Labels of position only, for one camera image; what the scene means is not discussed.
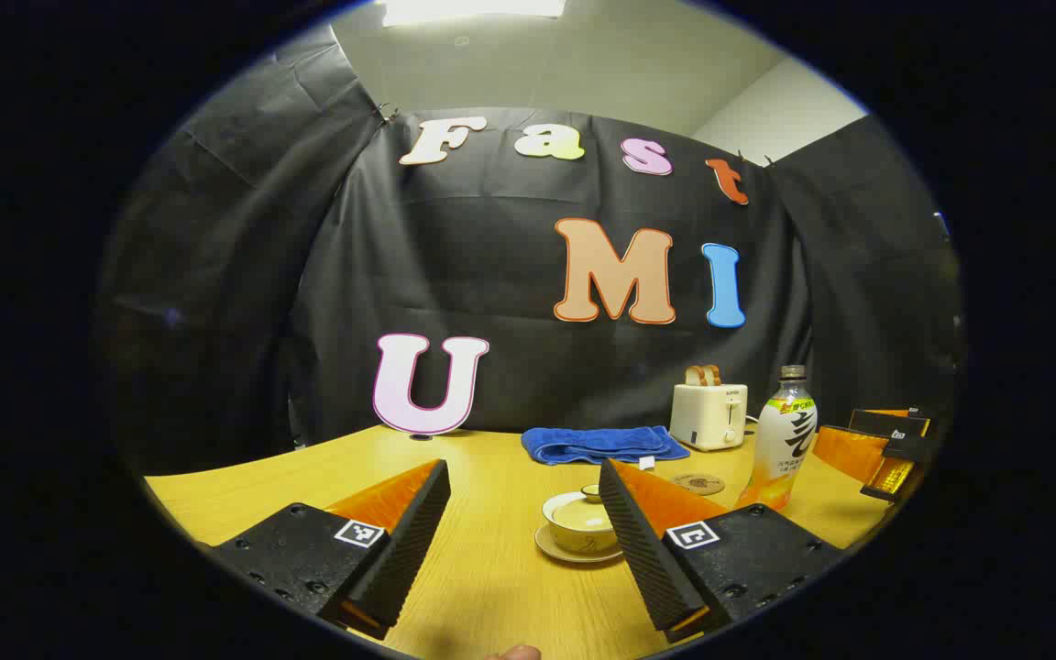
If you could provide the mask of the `cream ceramic teacup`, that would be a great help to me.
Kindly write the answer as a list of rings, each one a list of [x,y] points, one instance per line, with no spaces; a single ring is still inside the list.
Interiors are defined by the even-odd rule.
[[[611,522],[605,515],[583,518],[576,526],[561,522],[549,522],[548,525],[555,542],[570,552],[596,553],[614,546],[621,547]]]

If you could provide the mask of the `blue towel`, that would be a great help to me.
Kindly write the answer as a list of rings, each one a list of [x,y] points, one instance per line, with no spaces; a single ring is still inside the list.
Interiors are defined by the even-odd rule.
[[[671,437],[666,427],[642,426],[631,429],[529,429],[521,442],[532,460],[557,465],[602,464],[605,459],[637,463],[645,457],[659,461],[680,460],[689,449]]]

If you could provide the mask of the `cream ceramic saucer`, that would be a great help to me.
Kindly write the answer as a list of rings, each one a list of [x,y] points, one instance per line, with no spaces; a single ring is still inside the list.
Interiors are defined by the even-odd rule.
[[[608,550],[596,553],[570,552],[563,548],[561,544],[555,542],[548,523],[539,527],[533,534],[533,542],[536,543],[539,550],[546,557],[553,558],[558,561],[568,561],[568,563],[571,564],[598,564],[604,563],[604,561],[612,561],[624,555],[624,552],[619,546],[612,546],[611,548],[608,548]]]

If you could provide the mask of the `black backdrop cloth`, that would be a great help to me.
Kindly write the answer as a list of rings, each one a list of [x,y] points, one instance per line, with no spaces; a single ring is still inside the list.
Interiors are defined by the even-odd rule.
[[[875,117],[772,166],[649,126],[469,107],[382,118],[331,26],[240,72],[154,151],[99,287],[102,409],[142,475],[377,425],[389,333],[488,342],[469,429],[670,418],[683,367],[754,396],[804,364],[825,425],[946,423],[963,362],[950,238]]]

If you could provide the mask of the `cream teacup lid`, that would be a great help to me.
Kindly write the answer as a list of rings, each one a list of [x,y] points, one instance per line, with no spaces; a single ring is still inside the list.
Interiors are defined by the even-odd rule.
[[[612,529],[611,517],[600,496],[600,486],[596,484],[550,497],[542,506],[542,514],[557,529],[579,534],[606,534]]]

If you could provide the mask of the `white toaster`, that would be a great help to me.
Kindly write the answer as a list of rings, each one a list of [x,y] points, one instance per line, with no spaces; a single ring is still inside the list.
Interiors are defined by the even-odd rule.
[[[677,384],[672,390],[670,435],[704,452],[736,448],[744,444],[747,411],[744,384]]]

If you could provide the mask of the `plastic water bottle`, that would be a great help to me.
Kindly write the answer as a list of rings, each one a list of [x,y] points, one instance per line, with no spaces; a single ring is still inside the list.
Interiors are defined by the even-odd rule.
[[[760,411],[752,472],[737,507],[759,504],[782,510],[816,438],[819,411],[808,392],[808,369],[784,365],[778,383]]]

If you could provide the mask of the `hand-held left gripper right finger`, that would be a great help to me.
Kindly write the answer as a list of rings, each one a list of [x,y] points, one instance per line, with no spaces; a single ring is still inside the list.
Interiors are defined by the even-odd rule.
[[[599,495],[670,643],[765,611],[845,557],[771,507],[728,509],[627,463],[600,465]]]

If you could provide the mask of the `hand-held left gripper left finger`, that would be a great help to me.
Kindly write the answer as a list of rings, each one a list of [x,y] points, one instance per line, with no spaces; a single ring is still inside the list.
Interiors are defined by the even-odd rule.
[[[427,461],[327,507],[282,507],[208,552],[265,593],[377,640],[397,625],[451,498]]]

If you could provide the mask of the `ceiling light panel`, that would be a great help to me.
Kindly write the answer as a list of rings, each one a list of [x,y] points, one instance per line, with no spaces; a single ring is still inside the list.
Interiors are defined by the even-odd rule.
[[[374,0],[382,26],[398,27],[480,16],[561,17],[568,0]]]

